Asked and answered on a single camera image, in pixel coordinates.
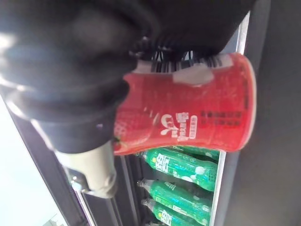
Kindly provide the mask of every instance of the black frame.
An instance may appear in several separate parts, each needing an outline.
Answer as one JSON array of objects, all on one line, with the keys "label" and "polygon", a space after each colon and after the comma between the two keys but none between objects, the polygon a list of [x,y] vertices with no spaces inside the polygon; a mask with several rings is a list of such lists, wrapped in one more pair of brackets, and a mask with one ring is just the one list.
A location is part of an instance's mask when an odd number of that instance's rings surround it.
[{"label": "black frame", "polygon": [[68,226],[88,226],[85,214],[55,154],[46,147],[30,122],[13,114],[11,117]]}]

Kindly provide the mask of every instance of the white label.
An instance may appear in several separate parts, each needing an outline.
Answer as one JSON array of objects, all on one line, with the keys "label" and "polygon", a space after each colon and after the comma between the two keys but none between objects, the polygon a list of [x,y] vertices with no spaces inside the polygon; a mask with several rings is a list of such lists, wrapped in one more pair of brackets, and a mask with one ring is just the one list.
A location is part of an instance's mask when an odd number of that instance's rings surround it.
[{"label": "white label", "polygon": [[163,223],[167,224],[168,226],[171,226],[171,220],[172,220],[172,217],[165,210],[162,211],[161,221]]},{"label": "white label", "polygon": [[169,187],[172,191],[175,189],[175,187],[176,187],[176,185],[173,185],[173,184],[171,184],[171,183],[169,183],[169,182],[165,182],[165,185],[167,186],[167,187]]},{"label": "white label", "polygon": [[182,210],[180,207],[178,207],[178,206],[174,206],[174,205],[173,205],[173,210],[176,211],[176,212],[178,212],[178,213],[184,214],[184,215],[187,214],[187,212],[183,211],[183,210]]},{"label": "white label", "polygon": [[156,169],[168,173],[169,158],[165,155],[158,154],[156,158]]},{"label": "white label", "polygon": [[169,132],[172,138],[177,138],[177,141],[186,141],[188,139],[195,139],[197,135],[198,117],[193,115],[190,118],[189,132],[187,127],[187,120],[189,120],[188,112],[181,112],[175,114],[178,127],[174,124],[174,118],[170,114],[164,114],[161,117],[161,123],[166,128],[161,131],[161,135],[167,135]]}]

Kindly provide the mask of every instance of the barcode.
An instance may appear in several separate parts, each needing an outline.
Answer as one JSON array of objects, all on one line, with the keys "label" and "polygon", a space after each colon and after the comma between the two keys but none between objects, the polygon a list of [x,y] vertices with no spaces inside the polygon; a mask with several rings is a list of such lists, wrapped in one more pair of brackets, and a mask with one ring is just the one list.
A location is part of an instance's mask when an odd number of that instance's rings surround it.
[{"label": "barcode", "polygon": [[173,73],[185,68],[194,66],[194,64],[205,64],[210,68],[224,68],[232,66],[232,60],[228,55],[219,55],[201,59],[183,60],[179,62],[161,62],[156,61],[151,64],[152,73]]}]

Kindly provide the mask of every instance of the green soda bottle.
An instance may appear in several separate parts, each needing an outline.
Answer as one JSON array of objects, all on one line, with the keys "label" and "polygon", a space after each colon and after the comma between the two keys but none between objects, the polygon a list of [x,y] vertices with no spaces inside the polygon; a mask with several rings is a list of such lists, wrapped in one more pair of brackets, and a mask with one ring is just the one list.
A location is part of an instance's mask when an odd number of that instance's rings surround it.
[{"label": "green soda bottle", "polygon": [[168,182],[144,179],[138,181],[137,184],[143,187],[156,202],[191,217],[202,225],[206,226],[210,221],[211,202],[209,200],[200,199]]},{"label": "green soda bottle", "polygon": [[170,148],[175,149],[182,153],[191,153],[208,156],[216,161],[219,160],[220,152],[215,150],[210,150],[207,148],[194,147],[194,146],[170,146]]},{"label": "green soda bottle", "polygon": [[142,205],[147,206],[159,221],[168,226],[200,226],[194,219],[177,213],[153,199],[142,200]]},{"label": "green soda bottle", "polygon": [[202,161],[167,148],[154,148],[139,153],[155,170],[193,182],[203,189],[214,191],[217,164]]}]

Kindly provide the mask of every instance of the red cup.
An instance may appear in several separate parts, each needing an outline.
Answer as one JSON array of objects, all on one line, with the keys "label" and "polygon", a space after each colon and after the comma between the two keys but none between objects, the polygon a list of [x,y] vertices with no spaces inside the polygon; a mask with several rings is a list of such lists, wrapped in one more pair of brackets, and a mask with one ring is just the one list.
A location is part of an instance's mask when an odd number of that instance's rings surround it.
[{"label": "red cup", "polygon": [[187,145],[234,152],[255,121],[256,82],[238,53],[178,63],[140,62],[115,123],[115,155]]}]

